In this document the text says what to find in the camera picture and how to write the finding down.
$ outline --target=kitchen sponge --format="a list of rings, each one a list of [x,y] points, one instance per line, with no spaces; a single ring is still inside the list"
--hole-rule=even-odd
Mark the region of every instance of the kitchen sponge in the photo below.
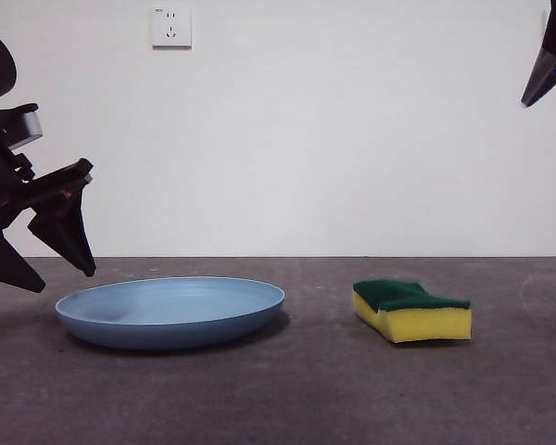
[[[472,337],[469,300],[434,297],[418,283],[397,280],[359,281],[353,289],[356,314],[394,343]]]

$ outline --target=white wall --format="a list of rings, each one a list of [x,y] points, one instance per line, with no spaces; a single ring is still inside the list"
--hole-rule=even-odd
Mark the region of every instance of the white wall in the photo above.
[[[95,255],[556,255],[556,88],[519,103],[545,0],[191,4],[155,52],[159,2],[0,0],[0,106],[39,102],[38,174],[95,164]]]

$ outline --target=robotic arm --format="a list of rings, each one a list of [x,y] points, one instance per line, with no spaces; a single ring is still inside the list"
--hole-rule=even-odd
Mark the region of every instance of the robotic arm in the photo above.
[[[14,60],[0,41],[0,96],[17,79]],[[33,209],[31,232],[82,270],[95,273],[95,260],[82,223],[82,190],[91,182],[93,165],[86,159],[35,179],[32,164],[20,148],[42,136],[37,104],[0,109],[0,281],[41,292],[45,282],[5,240],[6,229],[25,209]]]

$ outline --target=yellow sponge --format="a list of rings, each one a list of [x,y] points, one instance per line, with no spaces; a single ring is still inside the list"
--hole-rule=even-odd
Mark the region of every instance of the yellow sponge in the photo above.
[[[470,301],[430,296],[418,283],[373,280],[354,285],[356,314],[388,340],[470,339]]]

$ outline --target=concrete floor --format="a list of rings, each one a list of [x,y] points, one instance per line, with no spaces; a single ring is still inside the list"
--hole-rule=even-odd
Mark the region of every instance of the concrete floor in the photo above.
[[[556,258],[98,259],[93,278],[31,263],[42,294],[0,284],[0,445],[556,444]],[[270,282],[284,312],[167,353],[91,346],[56,318],[71,292],[172,275]],[[470,299],[474,338],[388,343],[351,308],[353,282],[384,277]]]

